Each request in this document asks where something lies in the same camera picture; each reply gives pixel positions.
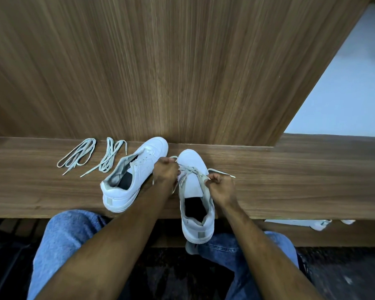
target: person's left arm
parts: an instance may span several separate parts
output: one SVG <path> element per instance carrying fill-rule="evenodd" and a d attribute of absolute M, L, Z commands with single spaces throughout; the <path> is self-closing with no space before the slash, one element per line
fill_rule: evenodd
<path fill-rule="evenodd" d="M 160 158 L 155 184 L 82 245 L 35 299 L 116 299 L 172 193 L 178 169 L 174 159 Z"/>

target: jeans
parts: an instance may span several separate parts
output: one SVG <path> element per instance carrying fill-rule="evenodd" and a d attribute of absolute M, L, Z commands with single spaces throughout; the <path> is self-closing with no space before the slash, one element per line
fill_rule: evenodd
<path fill-rule="evenodd" d="M 34 258 L 27 300 L 33 300 L 68 258 L 105 225 L 100 215 L 84 210 L 69 210 L 54 216 L 47 224 Z M 265 233 L 298 267 L 292 242 L 282 234 Z M 198 253 L 235 273 L 227 300 L 261 299 L 234 235 L 214 235 L 209 242 L 198 245 Z"/>

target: dark floor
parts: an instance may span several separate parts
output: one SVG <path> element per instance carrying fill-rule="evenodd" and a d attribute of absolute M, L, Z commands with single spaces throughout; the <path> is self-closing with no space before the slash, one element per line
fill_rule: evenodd
<path fill-rule="evenodd" d="M 25 299 L 39 240 L 0 233 L 0 299 Z M 330 300 L 375 299 L 375 248 L 297 248 Z M 224 299 L 233 273 L 184 248 L 146 248 L 131 273 L 131 299 Z"/>

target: blue jeans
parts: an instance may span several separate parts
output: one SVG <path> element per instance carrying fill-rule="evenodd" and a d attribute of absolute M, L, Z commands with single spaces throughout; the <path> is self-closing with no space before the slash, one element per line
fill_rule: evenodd
<path fill-rule="evenodd" d="M 47 224 L 36 252 L 27 300 L 33 300 L 68 258 L 105 224 L 101 216 L 84 210 L 69 210 L 54 216 Z M 282 234 L 265 233 L 298 267 L 297 254 L 292 242 Z M 205 259 L 235 273 L 226 299 L 261 299 L 234 235 L 214 235 L 209 242 L 198 245 L 198 252 Z"/>

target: white wall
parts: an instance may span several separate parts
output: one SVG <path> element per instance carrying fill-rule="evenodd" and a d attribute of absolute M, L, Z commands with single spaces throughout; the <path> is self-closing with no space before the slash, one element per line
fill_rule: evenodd
<path fill-rule="evenodd" d="M 285 132 L 375 136 L 375 5 L 365 11 Z"/>

